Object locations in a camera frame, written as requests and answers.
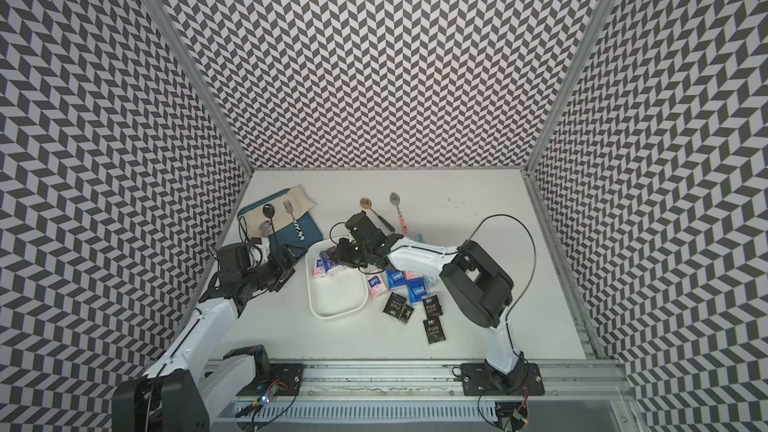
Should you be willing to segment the cartoon dark blue tissue pack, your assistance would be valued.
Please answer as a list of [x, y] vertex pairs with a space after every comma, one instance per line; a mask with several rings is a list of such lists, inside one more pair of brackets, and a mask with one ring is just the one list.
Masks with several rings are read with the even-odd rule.
[[319, 259], [321, 260], [323, 268], [327, 273], [338, 266], [338, 264], [332, 260], [332, 257], [327, 251], [322, 251], [320, 253]]

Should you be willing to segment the pink white tissue pack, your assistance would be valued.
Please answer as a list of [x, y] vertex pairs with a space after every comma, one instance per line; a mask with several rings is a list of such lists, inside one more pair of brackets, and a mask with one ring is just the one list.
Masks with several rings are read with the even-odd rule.
[[318, 258], [315, 262], [315, 266], [312, 271], [312, 277], [314, 279], [325, 278], [328, 275], [328, 269], [323, 258]]

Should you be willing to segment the white plastic storage box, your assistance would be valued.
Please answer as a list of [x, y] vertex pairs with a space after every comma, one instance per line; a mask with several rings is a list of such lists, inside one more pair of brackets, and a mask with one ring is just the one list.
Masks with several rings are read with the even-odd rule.
[[306, 252], [306, 282], [310, 312], [318, 319], [332, 320], [360, 312], [369, 300], [365, 277], [357, 269], [343, 267], [330, 276], [314, 274], [320, 254], [331, 248], [331, 240], [313, 244]]

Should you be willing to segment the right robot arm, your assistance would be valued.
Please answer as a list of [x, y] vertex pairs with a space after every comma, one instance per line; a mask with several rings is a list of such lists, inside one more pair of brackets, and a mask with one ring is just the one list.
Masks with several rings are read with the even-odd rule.
[[402, 234], [384, 234], [366, 213], [344, 223], [349, 232], [331, 248], [330, 257], [353, 269], [416, 272], [442, 281], [464, 316], [484, 330], [485, 363], [509, 376], [521, 361], [507, 325], [513, 307], [514, 282], [472, 238], [458, 247], [429, 245]]

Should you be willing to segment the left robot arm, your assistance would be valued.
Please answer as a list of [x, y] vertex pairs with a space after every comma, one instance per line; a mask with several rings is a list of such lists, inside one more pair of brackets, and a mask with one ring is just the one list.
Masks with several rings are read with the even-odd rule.
[[122, 383], [111, 399], [115, 431], [207, 431], [243, 390], [256, 400], [242, 410], [253, 417], [274, 397], [296, 396], [301, 369], [272, 371], [262, 345], [236, 348], [212, 372], [205, 370], [226, 332], [250, 300], [279, 291], [305, 254], [296, 245], [273, 246], [254, 260], [247, 241], [222, 247], [219, 270], [194, 308], [191, 319], [141, 377]]

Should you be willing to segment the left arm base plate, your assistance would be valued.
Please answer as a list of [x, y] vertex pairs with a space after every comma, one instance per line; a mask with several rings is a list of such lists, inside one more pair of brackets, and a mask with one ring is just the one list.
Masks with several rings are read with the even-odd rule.
[[305, 365], [299, 362], [278, 362], [270, 366], [270, 372], [264, 377], [255, 378], [240, 392], [240, 397], [256, 397], [263, 395], [268, 387], [276, 382], [280, 390], [278, 397], [294, 397], [300, 392]]

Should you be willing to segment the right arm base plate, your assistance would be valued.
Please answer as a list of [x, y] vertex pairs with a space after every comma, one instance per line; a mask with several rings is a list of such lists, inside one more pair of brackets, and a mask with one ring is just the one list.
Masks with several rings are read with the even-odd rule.
[[459, 379], [465, 396], [543, 396], [545, 388], [537, 364], [519, 361], [509, 373], [501, 373], [487, 363], [462, 363]]

